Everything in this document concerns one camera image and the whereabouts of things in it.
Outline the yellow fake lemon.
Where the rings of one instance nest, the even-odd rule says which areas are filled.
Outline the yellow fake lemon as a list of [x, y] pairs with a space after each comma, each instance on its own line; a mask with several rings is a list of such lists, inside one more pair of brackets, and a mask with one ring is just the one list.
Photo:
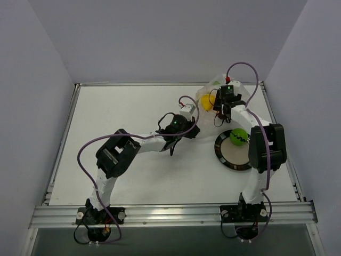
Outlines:
[[210, 94], [204, 94], [200, 99], [202, 107], [205, 111], [210, 111], [213, 108], [214, 101], [215, 97]]

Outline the clear plastic bag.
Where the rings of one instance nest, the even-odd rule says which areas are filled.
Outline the clear plastic bag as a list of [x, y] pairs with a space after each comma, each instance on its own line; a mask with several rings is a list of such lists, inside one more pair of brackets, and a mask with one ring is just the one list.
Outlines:
[[213, 111], [213, 109], [205, 111], [200, 102], [204, 94], [211, 93], [215, 97], [217, 93], [216, 89], [219, 89], [221, 85], [225, 85], [225, 78], [225, 74], [219, 74], [196, 92], [195, 99], [198, 102], [200, 111], [197, 126], [201, 129], [198, 138], [217, 137], [226, 130], [233, 130], [240, 127], [235, 121], [231, 121], [230, 123], [224, 121], [222, 123], [222, 120], [216, 117], [216, 111]]

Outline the green fake melon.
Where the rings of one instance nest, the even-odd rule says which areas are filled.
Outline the green fake melon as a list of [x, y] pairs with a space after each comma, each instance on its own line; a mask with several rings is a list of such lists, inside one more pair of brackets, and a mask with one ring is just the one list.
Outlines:
[[242, 146], [248, 141], [248, 134], [244, 129], [236, 128], [231, 131], [230, 140], [235, 146]]

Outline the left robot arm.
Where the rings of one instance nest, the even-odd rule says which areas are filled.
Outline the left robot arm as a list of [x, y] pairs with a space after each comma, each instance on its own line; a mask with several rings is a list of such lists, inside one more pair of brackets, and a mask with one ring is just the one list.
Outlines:
[[117, 130], [96, 152], [97, 177], [94, 188], [86, 201], [86, 208], [101, 212], [110, 205], [110, 197], [117, 179], [131, 165], [137, 154], [169, 151], [173, 155], [183, 138], [194, 139], [200, 132], [198, 119], [174, 114], [169, 125], [147, 136], [133, 135], [124, 129]]

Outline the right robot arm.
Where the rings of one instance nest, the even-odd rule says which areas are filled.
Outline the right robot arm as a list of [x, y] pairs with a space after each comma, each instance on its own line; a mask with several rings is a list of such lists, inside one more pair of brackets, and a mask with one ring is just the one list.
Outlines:
[[287, 160], [284, 128], [272, 124], [252, 112], [234, 92], [234, 85], [222, 85], [217, 90], [214, 110], [237, 122], [249, 135], [248, 158], [251, 173], [241, 201], [246, 205], [260, 205], [270, 187], [274, 172]]

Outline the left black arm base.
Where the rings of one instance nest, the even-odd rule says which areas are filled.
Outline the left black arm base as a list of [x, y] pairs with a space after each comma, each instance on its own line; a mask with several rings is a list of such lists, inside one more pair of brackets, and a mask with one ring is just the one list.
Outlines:
[[[115, 222], [106, 210], [98, 212], [96, 209], [90, 207], [80, 207], [76, 214], [75, 224], [74, 240], [77, 244], [85, 245], [90, 243], [109, 243], [108, 239], [111, 235], [111, 228], [109, 225], [115, 225]], [[80, 241], [76, 236], [77, 229], [80, 226], [86, 228], [86, 241]]]

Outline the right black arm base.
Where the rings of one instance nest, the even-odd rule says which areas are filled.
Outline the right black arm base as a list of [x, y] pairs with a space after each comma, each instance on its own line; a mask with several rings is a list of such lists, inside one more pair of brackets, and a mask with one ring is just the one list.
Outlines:
[[[241, 242], [251, 243], [261, 234], [259, 224], [269, 224], [271, 212], [268, 212], [263, 203], [257, 205], [221, 205], [220, 206], [220, 229], [224, 237], [228, 239], [239, 238]], [[234, 234], [227, 235], [223, 225], [234, 224]]]

